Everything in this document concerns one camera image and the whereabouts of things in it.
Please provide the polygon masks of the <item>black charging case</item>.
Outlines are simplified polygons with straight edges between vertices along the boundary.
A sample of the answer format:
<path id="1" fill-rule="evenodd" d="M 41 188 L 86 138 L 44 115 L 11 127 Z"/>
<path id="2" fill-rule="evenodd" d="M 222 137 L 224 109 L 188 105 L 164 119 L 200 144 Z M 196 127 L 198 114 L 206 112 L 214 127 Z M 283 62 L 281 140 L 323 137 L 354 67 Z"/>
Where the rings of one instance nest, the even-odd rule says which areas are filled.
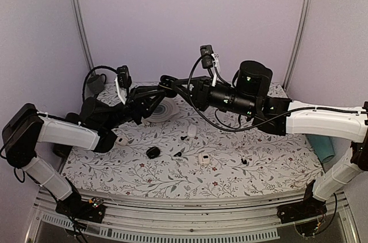
<path id="1" fill-rule="evenodd" d="M 166 97 L 175 98 L 177 93 L 173 90 L 172 83 L 175 82 L 177 78 L 169 75 L 162 75 L 160 77 L 159 87 L 163 88 L 166 93 Z"/>

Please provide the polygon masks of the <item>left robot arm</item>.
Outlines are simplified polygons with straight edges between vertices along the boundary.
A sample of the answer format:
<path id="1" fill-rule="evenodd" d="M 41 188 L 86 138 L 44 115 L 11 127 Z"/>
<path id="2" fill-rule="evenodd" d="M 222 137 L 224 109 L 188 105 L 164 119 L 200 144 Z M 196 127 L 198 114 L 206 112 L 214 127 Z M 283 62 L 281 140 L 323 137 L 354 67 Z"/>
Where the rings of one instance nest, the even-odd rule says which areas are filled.
<path id="1" fill-rule="evenodd" d="M 109 106 L 93 97 L 82 105 L 78 122 L 38 111 L 31 103 L 25 104 L 2 131 L 1 157 L 14 168 L 34 178 L 40 186 L 62 202 L 74 217 L 86 208 L 80 195 L 66 178 L 57 173 L 35 151 L 39 142 L 78 147 L 87 151 L 106 153 L 115 145 L 113 129 L 126 122 L 140 125 L 160 102 L 169 95 L 163 86 L 139 86 L 130 92 L 118 90 L 120 102 Z"/>

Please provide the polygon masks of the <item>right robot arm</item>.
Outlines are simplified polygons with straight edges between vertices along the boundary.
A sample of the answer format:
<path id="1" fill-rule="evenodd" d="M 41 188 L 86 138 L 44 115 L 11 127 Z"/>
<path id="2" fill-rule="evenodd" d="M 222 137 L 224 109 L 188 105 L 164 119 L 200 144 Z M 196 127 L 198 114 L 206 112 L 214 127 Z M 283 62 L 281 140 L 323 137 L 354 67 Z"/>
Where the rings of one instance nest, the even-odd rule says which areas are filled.
<path id="1" fill-rule="evenodd" d="M 314 134 L 350 140 L 345 155 L 308 184 L 297 212 L 309 218 L 333 193 L 367 171 L 367 105 L 343 108 L 272 98 L 267 95 L 272 75 L 263 64 L 247 60 L 241 62 L 233 86 L 216 82 L 217 75 L 175 79 L 170 86 L 199 115 L 211 106 L 243 115 L 252 122 L 249 129 L 268 134 Z"/>

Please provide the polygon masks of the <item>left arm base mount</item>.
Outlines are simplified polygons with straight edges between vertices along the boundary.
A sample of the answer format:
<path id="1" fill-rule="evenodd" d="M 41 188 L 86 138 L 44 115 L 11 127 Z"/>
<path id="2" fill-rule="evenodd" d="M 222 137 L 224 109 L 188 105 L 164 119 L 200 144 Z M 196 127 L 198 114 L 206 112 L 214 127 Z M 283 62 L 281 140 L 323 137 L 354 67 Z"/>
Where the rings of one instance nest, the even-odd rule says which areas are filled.
<path id="1" fill-rule="evenodd" d="M 70 218 L 102 223 L 106 206 L 104 204 L 98 204 L 95 201 L 89 202 L 80 198 L 69 197 L 65 200 L 59 200 L 55 211 Z"/>

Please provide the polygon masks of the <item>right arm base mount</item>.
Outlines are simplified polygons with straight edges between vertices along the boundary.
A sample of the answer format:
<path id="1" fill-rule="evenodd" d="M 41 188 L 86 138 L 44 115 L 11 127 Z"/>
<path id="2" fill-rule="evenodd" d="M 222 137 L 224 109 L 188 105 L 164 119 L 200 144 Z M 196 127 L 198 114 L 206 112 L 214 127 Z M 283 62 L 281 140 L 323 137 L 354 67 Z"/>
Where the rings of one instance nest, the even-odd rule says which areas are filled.
<path id="1" fill-rule="evenodd" d="M 277 207 L 277 217 L 281 220 L 281 223 L 300 221 L 323 215 L 326 212 L 327 207 L 325 202 L 319 201 L 315 198 L 307 198 L 299 202 Z"/>

